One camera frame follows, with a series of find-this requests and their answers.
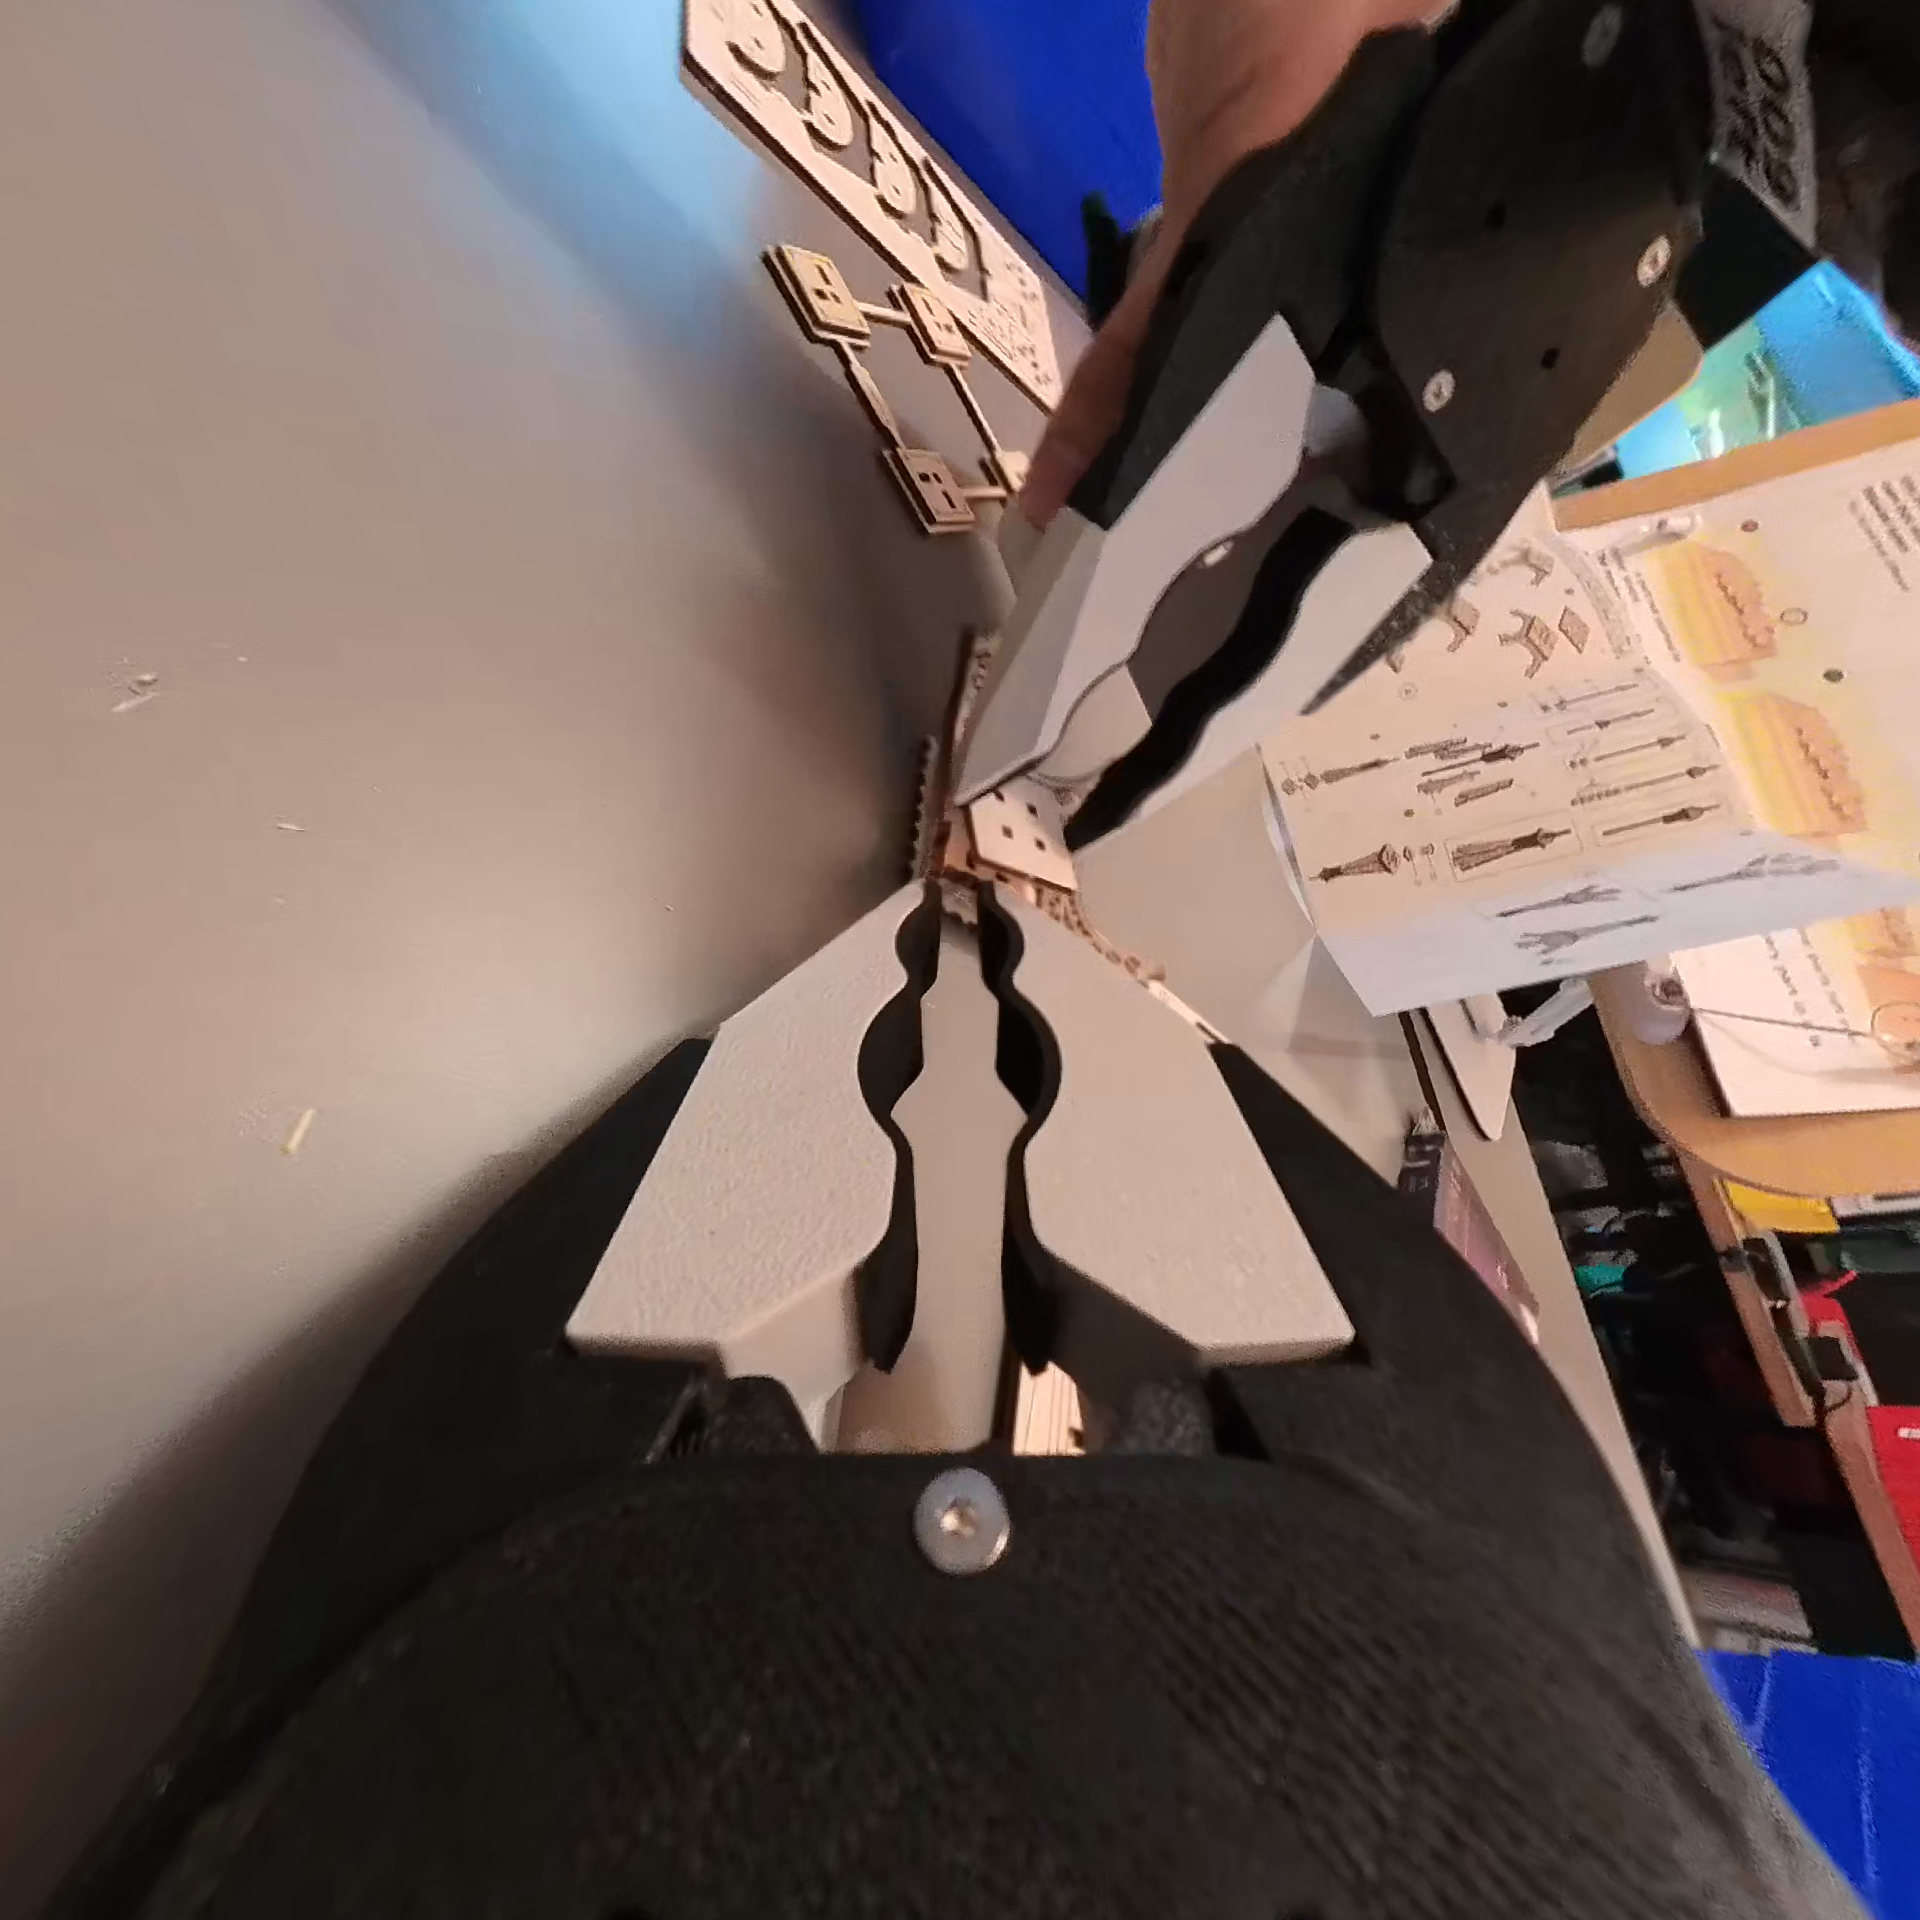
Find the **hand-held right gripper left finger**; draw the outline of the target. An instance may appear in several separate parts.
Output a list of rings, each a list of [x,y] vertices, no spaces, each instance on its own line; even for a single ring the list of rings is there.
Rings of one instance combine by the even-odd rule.
[[[919,1289],[915,1152],[941,907],[908,882],[723,1021],[567,1321],[573,1350],[765,1377],[821,1445]]]

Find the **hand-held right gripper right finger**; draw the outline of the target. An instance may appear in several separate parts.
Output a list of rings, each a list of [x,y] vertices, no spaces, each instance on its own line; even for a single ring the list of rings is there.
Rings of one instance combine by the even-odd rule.
[[[1209,1030],[996,886],[975,941],[1021,1113],[999,1253],[1019,1362],[1211,1374],[1344,1353],[1352,1321]]]

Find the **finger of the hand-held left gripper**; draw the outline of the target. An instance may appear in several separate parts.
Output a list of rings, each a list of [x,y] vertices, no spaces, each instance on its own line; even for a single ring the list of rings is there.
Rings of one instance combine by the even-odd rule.
[[[1148,734],[1088,790],[1067,822],[1067,847],[1092,847],[1152,815],[1303,715],[1430,561],[1405,522],[1297,512],[1265,551],[1223,641],[1171,688]]]
[[[1311,379],[1270,319],[1110,528],[1062,506],[1044,533],[1014,515],[1014,605],[974,705],[952,794],[1019,777],[1083,784],[1150,729],[1134,658],[1166,591],[1244,537],[1309,456],[1358,446],[1358,403]]]

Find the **wooden lattice tower base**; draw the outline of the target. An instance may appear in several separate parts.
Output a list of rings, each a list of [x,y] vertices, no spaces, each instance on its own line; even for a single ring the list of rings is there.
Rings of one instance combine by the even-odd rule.
[[[991,631],[961,627],[944,717],[935,731],[923,736],[919,747],[905,874],[909,880],[931,882],[945,917],[967,927],[975,926],[975,896],[988,883],[999,883],[1003,891],[1009,891],[1019,901],[1038,907],[1038,912],[1043,912],[1049,920],[1062,926],[1071,936],[1099,952],[1104,961],[1126,973],[1153,1001],[1166,1006],[1174,1017],[1189,1021],[1201,1039],[1221,1043],[1224,1039],[1223,1030],[1192,1010],[1168,984],[1166,968],[1156,960],[1116,941],[1089,919],[1078,874],[1076,894],[1069,896],[1049,886],[1038,886],[1030,880],[1003,874],[974,863],[969,830],[959,817],[964,800],[956,794],[956,778],[996,650],[999,637]],[[1044,782],[1036,774],[1013,774],[1008,782],[1021,777]],[[1061,797],[1064,835],[1071,814],[1069,800],[1076,800],[1076,793],[1069,789],[1061,790],[1049,782],[1044,784]]]

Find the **small square wooden plate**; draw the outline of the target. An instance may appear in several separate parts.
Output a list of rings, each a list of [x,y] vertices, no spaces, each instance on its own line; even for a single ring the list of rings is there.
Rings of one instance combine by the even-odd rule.
[[[1076,894],[1071,853],[1064,842],[1061,797],[1036,778],[1009,778],[959,806],[974,863],[1030,880],[1059,894]]]

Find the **grey desk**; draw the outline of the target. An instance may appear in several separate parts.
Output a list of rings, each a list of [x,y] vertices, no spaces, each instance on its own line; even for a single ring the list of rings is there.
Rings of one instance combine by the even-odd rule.
[[[5,5],[5,1688],[192,1688],[393,1317],[883,886],[967,544],[677,5]]]

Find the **person's left hand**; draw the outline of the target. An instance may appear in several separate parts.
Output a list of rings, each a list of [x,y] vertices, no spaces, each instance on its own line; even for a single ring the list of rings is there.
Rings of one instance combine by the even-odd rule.
[[[1449,10],[1435,1],[1152,5],[1145,73],[1163,160],[1159,226],[1030,458],[1019,512],[1032,528],[1052,522],[1119,430],[1163,281],[1211,191],[1296,130],[1367,39],[1425,31]]]

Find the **folded white instruction sheet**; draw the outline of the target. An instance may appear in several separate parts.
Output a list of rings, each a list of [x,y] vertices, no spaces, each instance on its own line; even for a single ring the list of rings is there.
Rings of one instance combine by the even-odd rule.
[[[1847,873],[1767,815],[1733,720],[1543,496],[1261,758],[1303,910],[1379,1014],[1790,926]]]

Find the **purple puzzle box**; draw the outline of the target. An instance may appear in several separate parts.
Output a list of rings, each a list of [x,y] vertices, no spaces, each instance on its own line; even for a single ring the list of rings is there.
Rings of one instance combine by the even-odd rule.
[[[1479,1281],[1499,1298],[1505,1317],[1537,1346],[1543,1336],[1537,1296],[1520,1261],[1510,1255],[1449,1133],[1428,1110],[1416,1110],[1408,1119],[1399,1194],[1421,1223],[1430,1225],[1463,1257]]]

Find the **blue plastic bin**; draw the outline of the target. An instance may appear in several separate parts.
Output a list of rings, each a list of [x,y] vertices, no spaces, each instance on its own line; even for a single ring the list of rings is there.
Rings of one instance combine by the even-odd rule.
[[[1749,1751],[1879,1917],[1918,1914],[1918,1665],[1702,1650]]]
[[[1076,291],[1083,203],[1119,227],[1161,203],[1148,1],[853,1],[879,81]]]

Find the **wooden puzzle parts sheet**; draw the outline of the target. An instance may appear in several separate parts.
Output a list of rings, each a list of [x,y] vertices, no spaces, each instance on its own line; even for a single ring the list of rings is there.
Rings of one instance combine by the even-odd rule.
[[[832,37],[791,1],[686,1],[681,69],[1043,411],[1064,382],[1040,277]]]

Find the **instruction page with yellow pictures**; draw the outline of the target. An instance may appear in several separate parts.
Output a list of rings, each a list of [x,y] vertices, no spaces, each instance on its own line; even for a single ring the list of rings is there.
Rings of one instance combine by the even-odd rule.
[[[1563,518],[1704,747],[1587,749],[1742,1119],[1916,1110],[1916,441]]]

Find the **wooden frame with square nodes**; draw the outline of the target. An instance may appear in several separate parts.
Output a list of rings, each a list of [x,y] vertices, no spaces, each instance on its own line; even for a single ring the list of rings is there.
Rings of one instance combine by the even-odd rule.
[[[803,337],[828,349],[839,365],[877,439],[877,466],[923,537],[971,535],[983,509],[1014,502],[1029,458],[999,441],[971,393],[974,347],[950,299],[915,281],[893,283],[883,301],[859,299],[828,253],[804,246],[767,246],[761,263]],[[905,433],[868,367],[883,330],[903,334],[919,360],[944,376],[979,441],[974,471],[957,471],[936,448],[923,448]]]

